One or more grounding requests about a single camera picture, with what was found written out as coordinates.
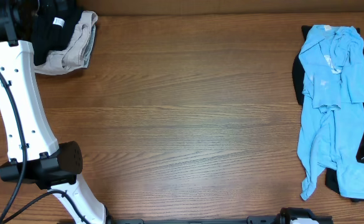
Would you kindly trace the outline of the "black t-shirt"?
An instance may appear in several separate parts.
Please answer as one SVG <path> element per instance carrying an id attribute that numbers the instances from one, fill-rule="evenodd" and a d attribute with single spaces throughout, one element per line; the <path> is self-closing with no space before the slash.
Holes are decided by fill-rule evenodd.
<path id="1" fill-rule="evenodd" d="M 82 12 L 83 10 L 79 7 L 59 11 L 54 4 L 39 9 L 38 16 L 34 18 L 31 35 L 34 65 L 45 63 L 50 51 L 61 51 L 67 48 Z M 64 26 L 53 25 L 54 17 L 62 18 L 65 21 Z"/>

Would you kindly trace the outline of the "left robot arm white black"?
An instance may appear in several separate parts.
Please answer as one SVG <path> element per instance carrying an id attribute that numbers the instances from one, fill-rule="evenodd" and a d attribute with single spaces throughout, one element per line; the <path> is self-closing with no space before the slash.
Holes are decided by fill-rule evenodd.
<path id="1" fill-rule="evenodd" d="M 38 9 L 38 1 L 0 1 L 0 111 L 8 157 L 0 178 L 54 195 L 75 223 L 111 223 L 108 209 L 83 178 L 79 145 L 59 143 L 45 116 L 30 41 Z"/>

